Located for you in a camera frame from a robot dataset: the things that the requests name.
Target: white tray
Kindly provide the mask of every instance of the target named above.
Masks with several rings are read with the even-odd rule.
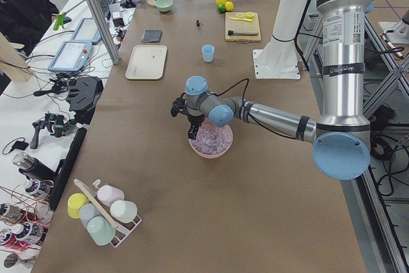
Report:
[[[136,45],[130,55],[127,79],[157,80],[164,74],[167,47],[165,45]]]

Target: keyboard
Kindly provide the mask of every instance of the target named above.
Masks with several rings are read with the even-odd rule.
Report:
[[[98,2],[100,3],[100,7],[104,17],[106,19],[109,19],[109,17],[111,16],[109,5],[115,3],[116,0],[98,0]]]

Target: pink cup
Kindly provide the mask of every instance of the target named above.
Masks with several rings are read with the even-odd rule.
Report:
[[[125,199],[125,195],[122,190],[110,185],[102,186],[98,190],[96,197],[107,207],[111,207],[115,201],[123,201]]]

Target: pink bowl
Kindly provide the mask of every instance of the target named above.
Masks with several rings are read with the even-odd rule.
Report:
[[[229,125],[216,127],[205,120],[199,128],[196,140],[189,139],[193,150],[203,158],[214,159],[226,153],[233,143],[233,132]]]

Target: white sticker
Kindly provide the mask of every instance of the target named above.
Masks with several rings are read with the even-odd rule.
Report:
[[[364,12],[346,12],[344,18],[345,44],[356,45],[364,43]]]
[[[323,22],[323,45],[344,42],[344,15],[329,17]]]

